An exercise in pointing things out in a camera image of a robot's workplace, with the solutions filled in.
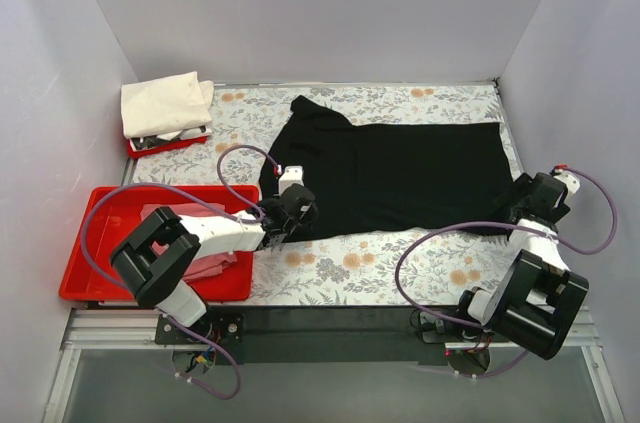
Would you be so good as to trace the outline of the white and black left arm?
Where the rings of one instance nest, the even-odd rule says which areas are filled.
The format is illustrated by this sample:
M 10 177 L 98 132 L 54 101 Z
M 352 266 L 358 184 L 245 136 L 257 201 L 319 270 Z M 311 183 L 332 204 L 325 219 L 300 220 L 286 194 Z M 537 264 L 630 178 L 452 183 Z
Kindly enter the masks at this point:
M 183 280 L 191 263 L 277 246 L 317 216 L 314 194 L 298 183 L 229 217 L 180 216 L 161 206 L 116 247 L 110 263 L 139 306 L 171 317 L 188 341 L 200 343 L 211 335 L 213 320 Z

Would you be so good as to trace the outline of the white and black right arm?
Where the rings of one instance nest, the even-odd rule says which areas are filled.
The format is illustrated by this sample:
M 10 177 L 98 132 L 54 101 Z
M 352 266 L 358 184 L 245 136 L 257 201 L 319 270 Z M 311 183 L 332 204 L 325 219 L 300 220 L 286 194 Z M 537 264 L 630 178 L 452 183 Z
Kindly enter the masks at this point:
M 589 291 L 557 240 L 556 224 L 579 188 L 577 176 L 556 169 L 523 174 L 501 196 L 495 220 L 520 227 L 507 232 L 515 258 L 496 289 L 474 287 L 460 297 L 452 316 L 460 338 L 475 340 L 488 329 L 544 360 L 558 353 Z

